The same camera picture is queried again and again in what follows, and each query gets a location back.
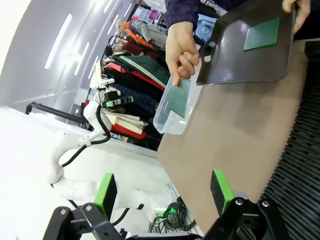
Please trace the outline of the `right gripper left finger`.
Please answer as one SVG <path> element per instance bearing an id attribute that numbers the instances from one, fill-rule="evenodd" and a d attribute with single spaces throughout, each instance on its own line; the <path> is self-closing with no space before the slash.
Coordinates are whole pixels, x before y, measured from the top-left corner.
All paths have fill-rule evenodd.
<path id="1" fill-rule="evenodd" d="M 117 193 L 114 174 L 105 174 L 93 202 L 74 210 L 59 206 L 53 211 L 43 239 L 79 240 L 93 234 L 97 240 L 124 240 L 127 232 L 119 233 L 110 222 Z"/>

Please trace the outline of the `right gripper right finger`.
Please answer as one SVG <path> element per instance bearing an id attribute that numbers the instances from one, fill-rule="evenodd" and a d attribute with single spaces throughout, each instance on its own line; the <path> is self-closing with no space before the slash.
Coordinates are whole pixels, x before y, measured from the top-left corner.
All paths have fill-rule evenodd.
<path id="1" fill-rule="evenodd" d="M 235 196 L 221 169 L 214 169 L 210 190 L 219 217 L 204 235 L 205 240 L 289 240 L 290 235 L 270 198 L 257 203 Z"/>

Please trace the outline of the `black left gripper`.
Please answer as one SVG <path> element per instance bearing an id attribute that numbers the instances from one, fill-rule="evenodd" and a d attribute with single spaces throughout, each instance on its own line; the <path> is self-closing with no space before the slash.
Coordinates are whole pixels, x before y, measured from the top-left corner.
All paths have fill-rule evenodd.
<path id="1" fill-rule="evenodd" d="M 121 97 L 116 90 L 105 92 L 103 99 L 100 102 L 102 108 L 115 108 L 126 103 L 133 103 L 134 98 L 132 96 Z"/>

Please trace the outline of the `person's right hand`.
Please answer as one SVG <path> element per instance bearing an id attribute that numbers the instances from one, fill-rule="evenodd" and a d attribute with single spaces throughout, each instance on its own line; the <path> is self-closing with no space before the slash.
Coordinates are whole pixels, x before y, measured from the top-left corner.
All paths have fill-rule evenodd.
<path id="1" fill-rule="evenodd" d="M 165 60 L 172 77 L 172 85 L 179 85 L 181 79 L 189 79 L 195 74 L 200 54 L 193 37 L 194 24 L 182 21 L 171 25 L 165 45 Z"/>

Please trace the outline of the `person's left hand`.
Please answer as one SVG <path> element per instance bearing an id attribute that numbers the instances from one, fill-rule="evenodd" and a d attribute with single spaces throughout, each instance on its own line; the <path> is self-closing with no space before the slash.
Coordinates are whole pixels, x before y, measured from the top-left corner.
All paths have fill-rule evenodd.
<path id="1" fill-rule="evenodd" d="M 296 33 L 301 29 L 305 20 L 311 12 L 311 1 L 310 0 L 283 0 L 282 9 L 286 13 L 290 13 L 294 5 L 298 6 L 298 11 L 296 14 L 293 32 Z"/>

